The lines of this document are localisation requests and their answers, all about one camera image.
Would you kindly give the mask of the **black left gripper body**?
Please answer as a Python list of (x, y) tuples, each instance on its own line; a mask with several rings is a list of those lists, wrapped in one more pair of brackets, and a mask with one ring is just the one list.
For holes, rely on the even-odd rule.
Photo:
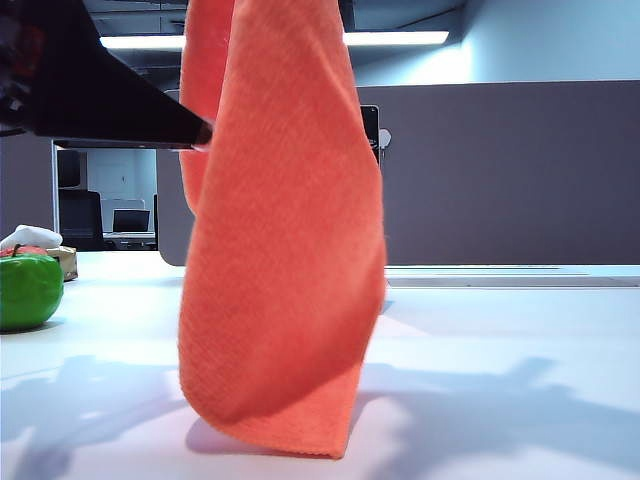
[(1, 3), (1, 134), (50, 134), (45, 125), (46, 55), (56, 28), (54, 1)]

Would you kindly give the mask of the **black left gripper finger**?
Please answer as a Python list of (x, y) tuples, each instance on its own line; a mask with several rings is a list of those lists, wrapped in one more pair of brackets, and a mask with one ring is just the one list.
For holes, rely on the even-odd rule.
[(152, 149), (152, 150), (192, 150), (187, 144), (171, 142), (131, 142), (131, 141), (107, 141), (96, 139), (54, 139), (53, 144), (64, 149)]
[(36, 135), (161, 148), (211, 140), (211, 125), (155, 88), (101, 44), (81, 1), (31, 1), (42, 32), (29, 99)]

